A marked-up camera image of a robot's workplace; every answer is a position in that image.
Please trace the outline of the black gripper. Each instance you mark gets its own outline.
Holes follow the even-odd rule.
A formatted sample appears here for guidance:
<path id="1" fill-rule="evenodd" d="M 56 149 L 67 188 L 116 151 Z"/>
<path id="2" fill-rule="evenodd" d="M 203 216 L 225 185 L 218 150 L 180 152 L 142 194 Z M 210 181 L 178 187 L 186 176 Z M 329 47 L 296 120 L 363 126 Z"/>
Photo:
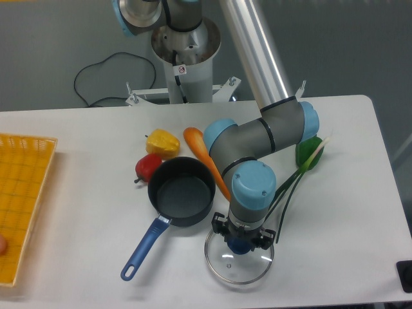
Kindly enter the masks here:
<path id="1" fill-rule="evenodd" d="M 263 223 L 263 218 L 256 222 L 245 222 L 231 214 L 226 219 L 220 212 L 215 212 L 211 221 L 213 233 L 222 236 L 224 242 L 230 239 L 241 239 L 252 242 L 255 248 L 267 250 L 275 241 L 276 231 L 264 229 Z"/>

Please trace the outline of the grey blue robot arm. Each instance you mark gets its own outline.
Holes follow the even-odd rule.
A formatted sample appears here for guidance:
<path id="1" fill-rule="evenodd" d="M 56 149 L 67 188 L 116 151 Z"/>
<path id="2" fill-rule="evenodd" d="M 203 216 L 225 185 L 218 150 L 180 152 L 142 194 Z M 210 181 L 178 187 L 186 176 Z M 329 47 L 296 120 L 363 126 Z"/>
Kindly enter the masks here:
<path id="1" fill-rule="evenodd" d="M 152 47 L 165 62 L 173 103 L 212 97 L 211 60 L 220 47 L 219 31 L 204 18 L 201 1 L 113 1 L 127 35 L 152 31 Z M 212 221 L 236 254 L 267 249 L 275 234 L 263 228 L 275 194 L 274 172 L 261 158 L 299 144 L 319 130 L 316 110 L 299 102 L 283 75 L 274 42 L 257 1 L 220 3 L 261 116 L 239 125 L 218 120 L 203 134 L 207 153 L 230 192 L 226 216 Z"/>

